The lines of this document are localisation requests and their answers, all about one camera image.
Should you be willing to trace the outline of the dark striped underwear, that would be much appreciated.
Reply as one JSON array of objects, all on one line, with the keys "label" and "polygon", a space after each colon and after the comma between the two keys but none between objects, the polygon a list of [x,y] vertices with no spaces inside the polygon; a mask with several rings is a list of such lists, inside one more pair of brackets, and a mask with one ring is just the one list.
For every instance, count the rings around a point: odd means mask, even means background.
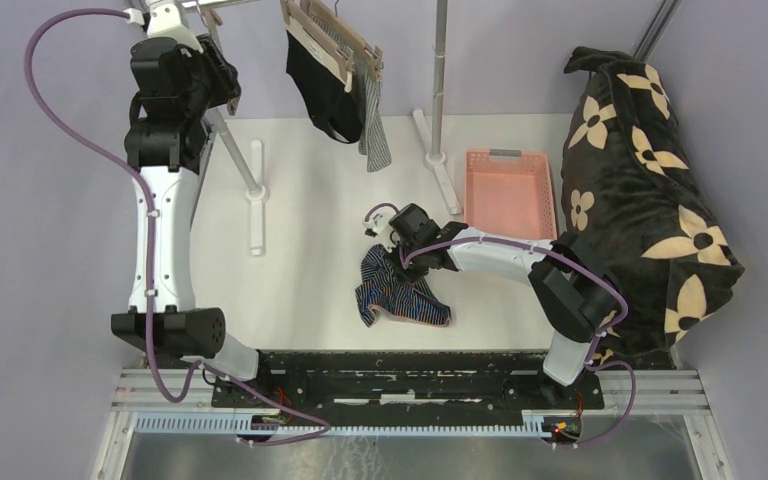
[{"label": "dark striped underwear", "polygon": [[381,244],[373,245],[360,262],[361,283],[355,299],[361,321],[372,327],[382,314],[396,320],[447,327],[452,320],[448,305],[440,302],[424,279],[400,277]]}]

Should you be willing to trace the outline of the black underwear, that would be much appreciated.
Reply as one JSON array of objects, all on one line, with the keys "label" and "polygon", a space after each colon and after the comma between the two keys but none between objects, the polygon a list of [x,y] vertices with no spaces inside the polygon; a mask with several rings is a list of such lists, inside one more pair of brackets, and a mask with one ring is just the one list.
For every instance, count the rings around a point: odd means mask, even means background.
[{"label": "black underwear", "polygon": [[287,39],[286,73],[300,92],[312,125],[339,143],[357,143],[363,123],[353,96],[290,33]]}]

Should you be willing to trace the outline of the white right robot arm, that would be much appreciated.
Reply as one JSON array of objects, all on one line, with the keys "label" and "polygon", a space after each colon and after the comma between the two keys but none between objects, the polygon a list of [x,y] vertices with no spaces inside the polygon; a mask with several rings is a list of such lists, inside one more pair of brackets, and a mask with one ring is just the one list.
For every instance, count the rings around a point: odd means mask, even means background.
[{"label": "white right robot arm", "polygon": [[395,269],[407,279],[421,279],[432,269],[480,272],[532,289],[554,330],[537,382],[539,397],[551,407],[577,396],[577,381],[606,336],[607,322],[629,313],[616,276],[575,233],[526,240],[457,221],[440,226],[416,204],[388,216],[386,224],[395,236]]}]

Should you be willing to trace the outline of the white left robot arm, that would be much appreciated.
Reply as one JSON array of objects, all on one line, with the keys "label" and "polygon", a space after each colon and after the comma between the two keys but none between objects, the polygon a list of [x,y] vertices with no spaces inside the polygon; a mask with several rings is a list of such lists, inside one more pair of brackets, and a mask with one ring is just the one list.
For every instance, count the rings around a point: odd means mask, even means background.
[{"label": "white left robot arm", "polygon": [[237,378],[251,406],[267,404],[274,379],[259,369],[259,352],[228,333],[218,307],[197,307],[190,239],[203,161],[215,133],[216,107],[241,92],[237,70],[207,34],[193,48],[170,37],[131,49],[137,83],[124,139],[138,212],[138,254],[127,309],[111,317],[112,333],[143,352],[202,361]]}]

